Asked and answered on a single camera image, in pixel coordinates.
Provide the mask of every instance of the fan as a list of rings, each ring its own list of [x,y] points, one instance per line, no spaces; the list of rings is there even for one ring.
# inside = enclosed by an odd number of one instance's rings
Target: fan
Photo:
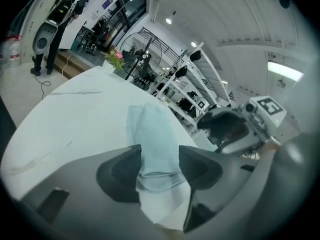
[[[150,32],[129,35],[121,45],[124,71],[134,78],[146,78],[154,72],[162,59],[160,40]]]

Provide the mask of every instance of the ceiling light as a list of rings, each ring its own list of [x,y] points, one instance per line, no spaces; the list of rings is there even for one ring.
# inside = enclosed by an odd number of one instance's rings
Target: ceiling light
[[[299,81],[300,78],[304,75],[303,73],[291,67],[273,61],[268,61],[268,70],[286,78],[290,78],[296,82]]]

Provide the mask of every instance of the blue cloth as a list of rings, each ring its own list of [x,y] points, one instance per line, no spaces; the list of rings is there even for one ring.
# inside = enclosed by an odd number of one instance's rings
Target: blue cloth
[[[150,103],[130,106],[127,133],[132,145],[141,145],[137,179],[146,191],[159,193],[186,181],[179,167],[179,145],[163,109]]]

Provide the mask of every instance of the ceiling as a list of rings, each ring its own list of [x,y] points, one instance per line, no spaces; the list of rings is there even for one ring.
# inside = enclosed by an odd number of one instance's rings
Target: ceiling
[[[278,86],[282,77],[267,70],[267,61],[303,72],[316,54],[312,31],[294,4],[284,9],[279,0],[158,1],[156,21],[190,49],[192,41],[204,42],[203,50],[229,90],[277,99],[284,92]],[[166,18],[173,11],[169,25]],[[295,83],[284,82],[285,89]]]

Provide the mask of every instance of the cable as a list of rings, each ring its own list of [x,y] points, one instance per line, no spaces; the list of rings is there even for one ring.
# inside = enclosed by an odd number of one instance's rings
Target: cable
[[[69,60],[70,57],[71,57],[71,55],[69,55],[69,57],[66,59],[66,64],[65,64],[65,66],[64,66],[64,68],[62,69],[62,72],[61,72],[62,77],[63,77],[64,80],[66,80],[66,81],[68,81],[68,79],[66,79],[66,78],[64,77],[64,70],[65,70],[65,68],[66,68],[67,65],[68,65],[68,60]]]
[[[45,92],[44,92],[44,89],[42,89],[42,86],[50,86],[50,85],[51,85],[51,82],[49,82],[49,81],[43,81],[43,82],[41,82],[41,81],[38,80],[38,78],[36,77],[36,75],[34,75],[34,77],[35,77],[35,79],[41,84],[41,91],[42,91],[42,98],[41,98],[41,100],[43,100],[43,99],[44,99]]]

